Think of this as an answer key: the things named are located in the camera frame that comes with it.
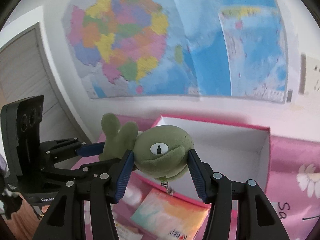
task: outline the colorful map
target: colorful map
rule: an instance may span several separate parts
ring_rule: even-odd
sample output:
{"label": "colorful map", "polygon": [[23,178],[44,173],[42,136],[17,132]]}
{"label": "colorful map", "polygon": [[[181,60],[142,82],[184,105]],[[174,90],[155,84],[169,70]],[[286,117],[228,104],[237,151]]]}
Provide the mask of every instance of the colorful map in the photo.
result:
{"label": "colorful map", "polygon": [[62,23],[90,98],[284,100],[286,37],[275,0],[71,0]]}

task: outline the white eye with black pupil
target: white eye with black pupil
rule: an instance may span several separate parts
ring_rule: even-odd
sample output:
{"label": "white eye with black pupil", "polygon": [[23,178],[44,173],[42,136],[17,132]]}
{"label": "white eye with black pupil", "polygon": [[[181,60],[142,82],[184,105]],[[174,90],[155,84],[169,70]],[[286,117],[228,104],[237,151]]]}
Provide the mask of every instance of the white eye with black pupil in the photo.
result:
{"label": "white eye with black pupil", "polygon": [[151,146],[150,151],[154,155],[166,154],[169,151],[169,147],[164,143],[155,143]]}

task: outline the silver rivet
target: silver rivet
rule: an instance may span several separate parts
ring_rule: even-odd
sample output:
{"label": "silver rivet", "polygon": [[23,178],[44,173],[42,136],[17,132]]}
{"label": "silver rivet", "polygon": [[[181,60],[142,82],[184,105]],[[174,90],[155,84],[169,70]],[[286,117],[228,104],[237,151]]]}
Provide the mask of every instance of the silver rivet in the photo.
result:
{"label": "silver rivet", "polygon": [[250,186],[255,186],[255,185],[257,185],[257,183],[256,183],[253,179],[249,179],[249,180],[248,180],[248,184],[249,184]]}
{"label": "silver rivet", "polygon": [[221,179],[221,178],[222,178],[222,175],[221,175],[220,173],[218,173],[218,172],[215,172],[215,173],[213,174],[213,177],[214,177],[215,179]]}
{"label": "silver rivet", "polygon": [[100,175],[100,179],[107,179],[107,178],[109,178],[109,174],[108,173],[102,173]]}
{"label": "silver rivet", "polygon": [[71,186],[73,186],[73,184],[74,184],[74,181],[73,180],[69,180],[69,181],[67,181],[66,186],[67,187],[71,187]]}

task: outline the map of china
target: map of china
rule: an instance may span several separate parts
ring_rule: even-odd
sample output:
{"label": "map of china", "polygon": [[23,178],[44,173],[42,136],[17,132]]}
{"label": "map of china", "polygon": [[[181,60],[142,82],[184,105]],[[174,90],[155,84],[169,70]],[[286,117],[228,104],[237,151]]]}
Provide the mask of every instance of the map of china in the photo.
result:
{"label": "map of china", "polygon": [[121,76],[138,83],[164,54],[167,28],[167,16],[152,0],[97,0],[85,11],[73,6],[67,37],[77,59],[100,62],[110,83]]}

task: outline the green plush toy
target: green plush toy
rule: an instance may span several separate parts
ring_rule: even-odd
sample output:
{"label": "green plush toy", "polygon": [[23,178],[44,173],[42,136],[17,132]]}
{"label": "green plush toy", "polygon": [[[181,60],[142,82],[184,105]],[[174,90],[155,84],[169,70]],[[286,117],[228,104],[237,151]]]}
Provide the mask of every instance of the green plush toy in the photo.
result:
{"label": "green plush toy", "polygon": [[102,129],[106,135],[103,153],[99,159],[122,158],[129,149],[134,152],[134,162],[143,173],[168,182],[179,178],[188,170],[188,151],[193,149],[191,136],[183,129],[162,125],[138,134],[135,122],[127,122],[120,127],[114,114],[105,114]]}

